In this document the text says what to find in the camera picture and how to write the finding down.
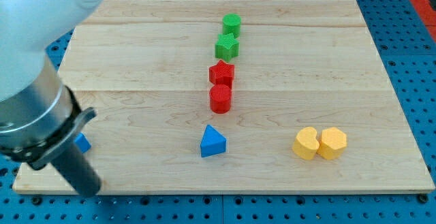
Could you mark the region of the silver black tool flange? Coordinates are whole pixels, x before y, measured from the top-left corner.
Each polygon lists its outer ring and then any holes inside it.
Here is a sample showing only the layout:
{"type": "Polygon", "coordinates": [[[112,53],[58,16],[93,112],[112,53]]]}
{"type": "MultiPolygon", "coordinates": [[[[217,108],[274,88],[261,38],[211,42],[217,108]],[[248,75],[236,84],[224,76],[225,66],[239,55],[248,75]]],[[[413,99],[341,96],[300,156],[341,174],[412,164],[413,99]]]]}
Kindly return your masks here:
{"type": "Polygon", "coordinates": [[[94,108],[78,105],[45,58],[37,78],[1,102],[1,153],[40,170],[66,151],[94,117],[94,108]]]}

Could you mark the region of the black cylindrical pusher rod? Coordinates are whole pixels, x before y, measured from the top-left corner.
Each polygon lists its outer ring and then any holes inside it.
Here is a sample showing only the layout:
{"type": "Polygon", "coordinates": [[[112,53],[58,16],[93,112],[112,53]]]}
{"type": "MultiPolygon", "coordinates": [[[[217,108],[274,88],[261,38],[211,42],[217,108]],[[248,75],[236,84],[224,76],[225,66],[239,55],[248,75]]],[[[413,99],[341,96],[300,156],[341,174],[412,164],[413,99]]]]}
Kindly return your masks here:
{"type": "Polygon", "coordinates": [[[65,151],[51,161],[58,173],[83,197],[95,196],[102,186],[102,180],[81,150],[70,144],[65,151]]]}

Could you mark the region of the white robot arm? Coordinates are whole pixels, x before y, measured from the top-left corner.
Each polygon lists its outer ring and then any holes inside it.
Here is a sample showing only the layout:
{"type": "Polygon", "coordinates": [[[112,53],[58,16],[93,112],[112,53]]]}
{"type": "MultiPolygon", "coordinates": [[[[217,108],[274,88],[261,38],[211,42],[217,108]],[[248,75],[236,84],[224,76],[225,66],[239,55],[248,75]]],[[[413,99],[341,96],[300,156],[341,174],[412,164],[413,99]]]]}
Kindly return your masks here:
{"type": "Polygon", "coordinates": [[[34,170],[53,165],[83,197],[101,179],[75,144],[92,120],[63,84],[46,48],[103,0],[1,0],[1,153],[34,170]]]}

